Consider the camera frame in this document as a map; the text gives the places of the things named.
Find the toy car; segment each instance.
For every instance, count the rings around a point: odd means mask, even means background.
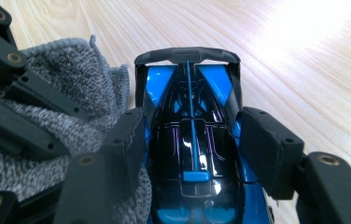
[[[152,64],[161,61],[172,64]],[[148,222],[273,222],[262,187],[238,149],[238,56],[223,49],[160,49],[134,63],[152,183]]]

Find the gray cloth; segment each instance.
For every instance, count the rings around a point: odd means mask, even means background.
[[[71,158],[97,151],[105,134],[128,105],[129,76],[125,65],[109,67],[94,44],[83,39],[64,39],[24,50],[27,68],[74,100],[88,121],[32,105],[3,100],[8,107],[53,133],[70,151],[48,161],[15,159],[0,152],[0,190],[10,190],[21,201],[64,179]],[[6,87],[0,85],[0,97]],[[147,171],[142,168],[135,195],[110,211],[112,222],[143,223],[151,200]]]

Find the car's rear wing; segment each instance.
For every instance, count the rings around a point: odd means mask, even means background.
[[[135,65],[170,61],[171,63],[201,63],[204,60],[213,60],[226,63],[240,63],[235,53],[225,49],[210,49],[202,47],[157,49],[139,55]]]

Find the model race car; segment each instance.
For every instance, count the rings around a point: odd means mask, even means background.
[[[153,64],[161,61],[172,64]],[[175,48],[147,52],[134,63],[152,184],[148,222],[274,222],[262,186],[238,149],[239,57],[223,49]]]

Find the wood grain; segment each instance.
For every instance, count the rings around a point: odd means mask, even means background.
[[[351,165],[351,0],[6,1],[20,49],[97,35],[112,66],[170,47],[228,49],[242,59],[244,105],[271,113],[305,141]],[[294,201],[271,202],[297,223]]]

